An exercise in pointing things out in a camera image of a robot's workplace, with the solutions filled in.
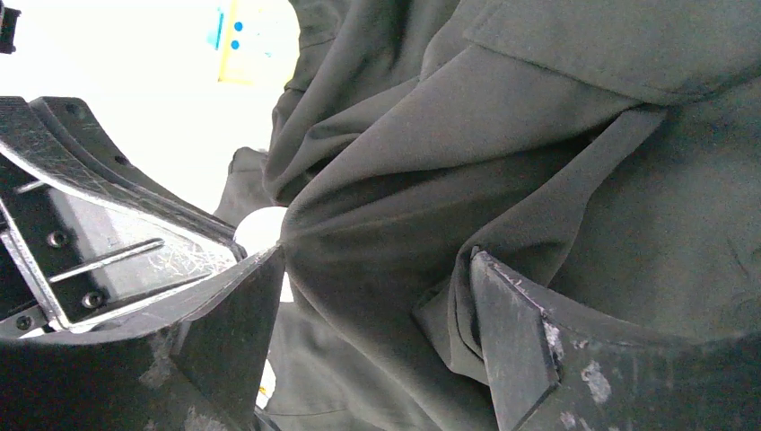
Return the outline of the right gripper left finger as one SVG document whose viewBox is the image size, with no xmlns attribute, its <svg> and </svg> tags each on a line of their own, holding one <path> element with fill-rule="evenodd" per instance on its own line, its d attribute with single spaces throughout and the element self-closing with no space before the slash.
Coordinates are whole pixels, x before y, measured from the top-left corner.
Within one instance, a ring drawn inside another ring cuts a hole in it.
<svg viewBox="0 0 761 431">
<path fill-rule="evenodd" d="M 4 430 L 253 430 L 274 248 L 93 330 L 1 342 Z"/>
</svg>

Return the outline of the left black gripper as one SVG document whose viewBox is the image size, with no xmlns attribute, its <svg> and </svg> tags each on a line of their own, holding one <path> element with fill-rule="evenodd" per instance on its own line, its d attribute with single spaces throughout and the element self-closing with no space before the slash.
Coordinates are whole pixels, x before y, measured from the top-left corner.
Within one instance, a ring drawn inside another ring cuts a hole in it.
<svg viewBox="0 0 761 431">
<path fill-rule="evenodd" d="M 2 97 L 1 154 L 5 339 L 87 331 L 246 255 L 229 224 L 133 165 L 81 99 Z"/>
</svg>

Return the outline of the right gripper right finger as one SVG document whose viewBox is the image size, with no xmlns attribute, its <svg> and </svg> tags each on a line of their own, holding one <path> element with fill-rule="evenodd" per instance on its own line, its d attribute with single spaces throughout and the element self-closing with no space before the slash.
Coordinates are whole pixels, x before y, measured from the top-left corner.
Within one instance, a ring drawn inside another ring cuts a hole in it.
<svg viewBox="0 0 761 431">
<path fill-rule="evenodd" d="M 694 342 L 471 258 L 480 345 L 502 430 L 757 430 L 760 337 Z"/>
</svg>

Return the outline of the black garment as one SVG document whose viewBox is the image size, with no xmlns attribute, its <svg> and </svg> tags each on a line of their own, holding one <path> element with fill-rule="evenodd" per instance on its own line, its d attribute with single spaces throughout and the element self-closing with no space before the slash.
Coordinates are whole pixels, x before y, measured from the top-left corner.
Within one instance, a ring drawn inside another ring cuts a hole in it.
<svg viewBox="0 0 761 431">
<path fill-rule="evenodd" d="M 648 330 L 760 337 L 757 1 L 292 1 L 218 215 L 286 207 L 282 430 L 502 430 L 471 258 Z"/>
</svg>

